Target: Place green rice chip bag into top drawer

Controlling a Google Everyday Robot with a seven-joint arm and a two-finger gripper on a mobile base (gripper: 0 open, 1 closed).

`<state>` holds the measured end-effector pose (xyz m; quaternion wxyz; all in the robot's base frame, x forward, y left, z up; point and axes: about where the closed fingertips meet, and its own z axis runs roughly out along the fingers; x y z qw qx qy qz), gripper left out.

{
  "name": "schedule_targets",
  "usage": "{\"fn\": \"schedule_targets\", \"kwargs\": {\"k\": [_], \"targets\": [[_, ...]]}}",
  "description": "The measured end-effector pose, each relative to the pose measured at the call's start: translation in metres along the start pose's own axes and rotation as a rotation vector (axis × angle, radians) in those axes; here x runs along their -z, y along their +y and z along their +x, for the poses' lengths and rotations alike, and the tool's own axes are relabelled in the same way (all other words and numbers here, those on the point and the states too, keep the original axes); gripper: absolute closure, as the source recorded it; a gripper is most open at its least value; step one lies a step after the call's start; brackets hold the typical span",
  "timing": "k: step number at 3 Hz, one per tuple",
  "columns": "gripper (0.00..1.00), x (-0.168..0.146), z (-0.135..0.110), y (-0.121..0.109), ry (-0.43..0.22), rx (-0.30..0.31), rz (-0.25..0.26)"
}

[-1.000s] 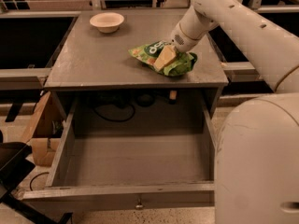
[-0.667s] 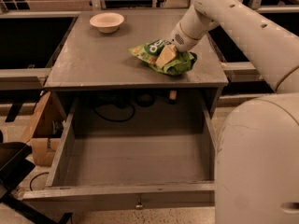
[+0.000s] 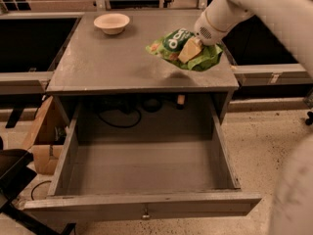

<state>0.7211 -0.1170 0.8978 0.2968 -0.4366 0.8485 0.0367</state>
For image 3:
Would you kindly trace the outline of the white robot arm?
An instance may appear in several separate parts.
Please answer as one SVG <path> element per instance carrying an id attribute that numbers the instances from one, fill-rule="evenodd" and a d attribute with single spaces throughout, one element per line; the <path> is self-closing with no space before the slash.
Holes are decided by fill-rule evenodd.
<path id="1" fill-rule="evenodd" d="M 186 63 L 238 23 L 256 15 L 313 76 L 313 2 L 213 0 L 194 26 L 179 60 Z M 313 135 L 291 153 L 275 190 L 268 235 L 313 235 Z"/>

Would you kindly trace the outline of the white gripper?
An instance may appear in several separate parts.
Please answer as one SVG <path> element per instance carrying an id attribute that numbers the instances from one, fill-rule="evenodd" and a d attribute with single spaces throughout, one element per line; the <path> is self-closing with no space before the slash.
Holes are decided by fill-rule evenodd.
<path id="1" fill-rule="evenodd" d="M 186 64 L 199 54 L 202 50 L 202 45 L 214 45 L 227 34 L 225 30 L 219 29 L 210 21 L 207 10 L 204 10 L 196 20 L 194 33 L 196 37 L 191 37 L 178 55 L 179 61 L 183 64 Z"/>

